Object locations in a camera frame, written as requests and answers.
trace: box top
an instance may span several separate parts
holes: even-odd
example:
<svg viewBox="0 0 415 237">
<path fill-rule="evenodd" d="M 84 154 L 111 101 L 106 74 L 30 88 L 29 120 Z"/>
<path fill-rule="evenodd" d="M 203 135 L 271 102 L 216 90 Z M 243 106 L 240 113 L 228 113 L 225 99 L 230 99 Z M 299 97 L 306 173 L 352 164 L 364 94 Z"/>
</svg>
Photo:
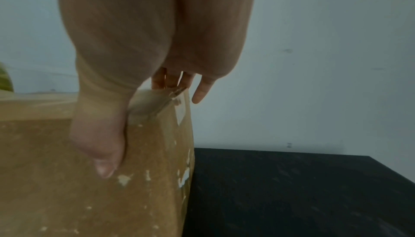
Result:
<svg viewBox="0 0 415 237">
<path fill-rule="evenodd" d="M 185 89 L 137 90 L 129 115 L 146 118 L 157 115 Z M 77 93 L 16 94 L 0 90 L 0 121 L 71 119 Z"/>
</svg>

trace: brown box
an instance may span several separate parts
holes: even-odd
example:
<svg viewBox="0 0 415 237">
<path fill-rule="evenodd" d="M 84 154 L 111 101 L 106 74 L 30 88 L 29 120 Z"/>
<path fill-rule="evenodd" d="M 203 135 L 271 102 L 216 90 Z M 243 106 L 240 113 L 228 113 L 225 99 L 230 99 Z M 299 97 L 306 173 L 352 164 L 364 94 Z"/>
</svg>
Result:
<svg viewBox="0 0 415 237">
<path fill-rule="evenodd" d="M 75 101 L 0 93 L 0 236 L 181 236 L 195 163 L 188 91 L 137 92 L 109 179 L 68 142 Z"/>
</svg>

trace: black table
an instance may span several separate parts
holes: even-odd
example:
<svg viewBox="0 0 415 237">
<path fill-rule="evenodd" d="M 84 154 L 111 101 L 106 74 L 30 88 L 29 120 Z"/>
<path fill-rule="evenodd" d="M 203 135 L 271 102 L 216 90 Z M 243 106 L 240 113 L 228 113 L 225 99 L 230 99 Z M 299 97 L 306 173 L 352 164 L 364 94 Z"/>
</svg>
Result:
<svg viewBox="0 0 415 237">
<path fill-rule="evenodd" d="M 371 157 L 213 149 L 195 157 L 185 237 L 415 237 L 415 184 Z"/>
</svg>

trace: hand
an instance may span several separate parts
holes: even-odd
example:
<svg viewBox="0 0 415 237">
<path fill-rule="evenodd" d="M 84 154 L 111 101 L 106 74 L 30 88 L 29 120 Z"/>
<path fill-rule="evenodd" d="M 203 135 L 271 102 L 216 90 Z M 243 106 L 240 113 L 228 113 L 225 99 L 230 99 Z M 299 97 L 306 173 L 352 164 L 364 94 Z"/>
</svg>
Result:
<svg viewBox="0 0 415 237">
<path fill-rule="evenodd" d="M 149 77 L 155 89 L 190 87 L 200 74 L 192 98 L 199 103 L 236 65 L 252 2 L 59 0 L 80 82 L 70 138 L 101 177 L 121 163 L 126 110 L 137 88 Z"/>
</svg>

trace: fingernail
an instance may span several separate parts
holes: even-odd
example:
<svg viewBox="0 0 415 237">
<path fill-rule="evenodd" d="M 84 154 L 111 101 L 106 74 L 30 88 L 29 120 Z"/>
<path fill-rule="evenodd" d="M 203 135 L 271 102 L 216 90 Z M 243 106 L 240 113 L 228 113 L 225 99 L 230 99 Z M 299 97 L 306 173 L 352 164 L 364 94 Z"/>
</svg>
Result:
<svg viewBox="0 0 415 237">
<path fill-rule="evenodd" d="M 107 160 L 94 160 L 94 165 L 98 175 L 104 179 L 111 177 L 115 171 L 114 164 Z"/>
</svg>

